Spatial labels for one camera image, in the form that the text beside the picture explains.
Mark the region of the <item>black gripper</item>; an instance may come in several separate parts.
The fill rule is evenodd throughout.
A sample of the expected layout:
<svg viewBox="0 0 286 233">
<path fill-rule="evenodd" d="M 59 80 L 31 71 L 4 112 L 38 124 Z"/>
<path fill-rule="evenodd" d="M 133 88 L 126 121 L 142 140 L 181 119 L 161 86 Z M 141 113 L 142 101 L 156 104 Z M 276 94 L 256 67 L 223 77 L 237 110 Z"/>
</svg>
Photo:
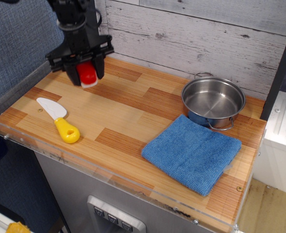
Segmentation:
<svg viewBox="0 0 286 233">
<path fill-rule="evenodd" d="M 73 85 L 81 85 L 76 65 L 91 61 L 97 77 L 102 79 L 105 73 L 104 59 L 113 53 L 111 35 L 92 37 L 86 26 L 64 31 L 64 41 L 46 55 L 52 71 L 65 71 Z"/>
</svg>

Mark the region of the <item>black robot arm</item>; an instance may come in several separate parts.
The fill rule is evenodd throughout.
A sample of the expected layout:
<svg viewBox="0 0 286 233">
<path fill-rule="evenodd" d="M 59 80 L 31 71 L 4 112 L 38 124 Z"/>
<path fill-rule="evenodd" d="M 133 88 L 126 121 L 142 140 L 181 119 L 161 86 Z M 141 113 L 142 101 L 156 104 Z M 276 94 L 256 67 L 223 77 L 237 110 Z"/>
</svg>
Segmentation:
<svg viewBox="0 0 286 233">
<path fill-rule="evenodd" d="M 114 52 L 112 37 L 100 35 L 101 13 L 92 0 L 50 0 L 63 42 L 46 55 L 53 72 L 64 71 L 76 86 L 89 88 L 104 76 L 106 55 Z"/>
</svg>

